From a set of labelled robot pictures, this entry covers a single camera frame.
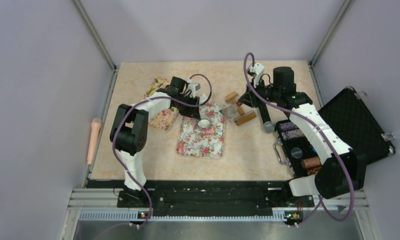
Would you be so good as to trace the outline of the white dough piece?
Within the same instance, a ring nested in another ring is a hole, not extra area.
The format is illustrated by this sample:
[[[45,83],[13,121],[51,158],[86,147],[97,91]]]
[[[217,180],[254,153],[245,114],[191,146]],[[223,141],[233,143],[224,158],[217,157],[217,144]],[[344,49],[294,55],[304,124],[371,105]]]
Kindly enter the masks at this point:
[[[209,101],[209,96],[208,96],[208,95],[202,94],[202,95],[199,97],[199,105],[200,105],[200,106],[205,105],[208,101]]]

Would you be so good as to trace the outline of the wooden double-ended rolling pin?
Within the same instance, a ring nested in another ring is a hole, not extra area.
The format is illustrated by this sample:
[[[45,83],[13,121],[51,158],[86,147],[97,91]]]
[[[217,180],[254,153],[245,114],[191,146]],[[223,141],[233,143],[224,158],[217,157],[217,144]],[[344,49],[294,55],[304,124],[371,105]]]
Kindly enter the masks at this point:
[[[231,123],[236,126],[242,126],[257,117],[255,111],[245,111],[242,103],[238,101],[239,94],[235,91],[224,97],[227,106],[220,110],[220,113]]]

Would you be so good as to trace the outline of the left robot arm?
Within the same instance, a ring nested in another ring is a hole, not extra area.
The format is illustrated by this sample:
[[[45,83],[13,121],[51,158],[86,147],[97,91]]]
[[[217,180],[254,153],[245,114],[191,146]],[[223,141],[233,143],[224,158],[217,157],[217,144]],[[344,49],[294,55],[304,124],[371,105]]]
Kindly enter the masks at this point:
[[[171,108],[177,109],[184,117],[200,120],[200,107],[212,96],[198,96],[200,88],[200,84],[191,78],[184,80],[174,76],[170,84],[156,89],[146,99],[132,105],[121,104],[117,108],[109,138],[113,155],[123,167],[124,190],[129,192],[129,200],[135,206],[144,206],[149,198],[142,161],[149,120]]]

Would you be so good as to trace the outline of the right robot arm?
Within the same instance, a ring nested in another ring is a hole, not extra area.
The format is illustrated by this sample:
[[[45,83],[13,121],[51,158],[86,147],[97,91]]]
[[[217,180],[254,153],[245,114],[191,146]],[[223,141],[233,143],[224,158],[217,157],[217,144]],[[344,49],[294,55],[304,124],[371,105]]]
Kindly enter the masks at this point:
[[[265,67],[252,63],[243,70],[247,81],[242,103],[252,108],[260,103],[283,111],[315,148],[321,163],[318,173],[289,180],[281,192],[287,206],[295,206],[306,195],[331,199],[360,190],[364,186],[367,156],[345,143],[325,122],[311,98],[297,91],[294,71],[281,66],[273,69],[273,82],[265,85]]]

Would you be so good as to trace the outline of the metal scraper with red handle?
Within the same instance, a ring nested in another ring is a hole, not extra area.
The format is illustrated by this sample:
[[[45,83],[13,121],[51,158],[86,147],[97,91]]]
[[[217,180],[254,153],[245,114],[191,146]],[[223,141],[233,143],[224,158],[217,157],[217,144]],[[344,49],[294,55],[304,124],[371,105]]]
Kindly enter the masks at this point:
[[[234,101],[231,105],[221,109],[219,112],[229,121],[240,117],[245,114],[244,110],[241,107],[241,103],[238,101]]]

